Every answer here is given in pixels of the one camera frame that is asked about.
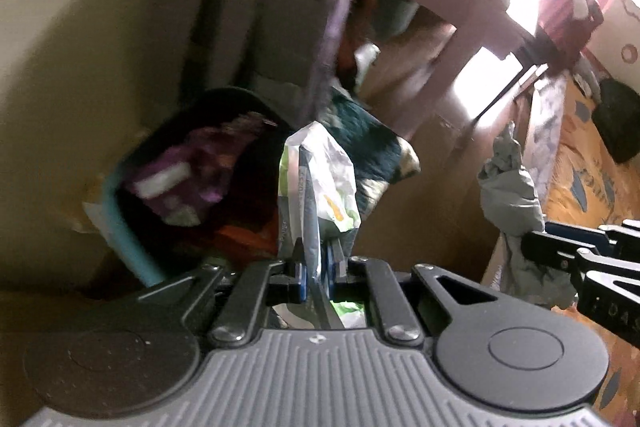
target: metal bolt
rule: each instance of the metal bolt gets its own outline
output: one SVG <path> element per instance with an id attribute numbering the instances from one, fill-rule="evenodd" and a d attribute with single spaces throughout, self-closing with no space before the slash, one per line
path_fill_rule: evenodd
<path id="1" fill-rule="evenodd" d="M 213 338 L 220 342 L 237 342 L 244 338 L 245 332 L 241 328 L 218 326 L 213 330 Z"/>
<path id="2" fill-rule="evenodd" d="M 420 331 L 417 328 L 410 328 L 403 326 L 402 324 L 396 324 L 391 326 L 386 333 L 395 341 L 409 342 L 414 341 L 420 336 Z"/>

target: crumpled plastic bag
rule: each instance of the crumpled plastic bag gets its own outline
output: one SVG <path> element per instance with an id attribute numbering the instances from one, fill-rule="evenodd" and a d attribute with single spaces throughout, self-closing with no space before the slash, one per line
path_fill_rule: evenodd
<path id="1" fill-rule="evenodd" d="M 287 138 L 278 180 L 278 257 L 290 259 L 302 241 L 309 298 L 287 307 L 316 327 L 340 321 L 328 284 L 332 271 L 344 270 L 360 227 L 355 193 L 353 163 L 322 124 L 312 122 Z"/>
<path id="2" fill-rule="evenodd" d="M 500 291 L 546 308 L 565 309 L 575 298 L 569 274 L 528 261 L 520 249 L 525 233 L 545 230 L 545 216 L 533 180 L 522 166 L 514 129 L 510 121 L 495 137 L 494 156 L 478 174 L 484 217 L 504 234 L 507 246 Z"/>

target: orange bedsheet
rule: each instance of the orange bedsheet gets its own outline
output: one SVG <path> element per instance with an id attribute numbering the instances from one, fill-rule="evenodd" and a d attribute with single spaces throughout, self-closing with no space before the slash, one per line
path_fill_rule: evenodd
<path id="1" fill-rule="evenodd" d="M 547 219 L 595 228 L 640 218 L 640 174 L 633 166 L 613 162 L 591 121 L 593 107 L 568 81 L 556 166 L 544 208 Z M 609 349 L 609 372 L 595 409 L 616 427 L 640 425 L 640 351 L 575 309 L 561 313 L 589 325 Z"/>

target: white label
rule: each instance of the white label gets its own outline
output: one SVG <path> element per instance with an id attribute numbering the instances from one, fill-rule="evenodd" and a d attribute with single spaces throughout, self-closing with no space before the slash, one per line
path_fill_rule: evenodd
<path id="1" fill-rule="evenodd" d="M 191 176 L 191 166 L 187 162 L 173 165 L 135 184 L 138 196 L 143 200 L 157 198 Z"/>

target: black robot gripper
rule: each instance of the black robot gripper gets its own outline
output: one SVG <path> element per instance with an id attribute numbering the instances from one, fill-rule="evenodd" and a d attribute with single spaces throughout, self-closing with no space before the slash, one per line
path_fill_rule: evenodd
<path id="1" fill-rule="evenodd" d="M 26 425 L 604 425 L 586 404 L 608 356 L 587 327 L 364 257 L 332 298 L 365 303 L 367 328 L 267 327 L 305 296 L 303 272 L 203 266 L 41 334 L 25 369 L 46 406 Z"/>
<path id="2" fill-rule="evenodd" d="M 522 254 L 540 266 L 567 272 L 577 310 L 640 347 L 640 223 L 587 229 L 548 222 L 522 238 Z"/>

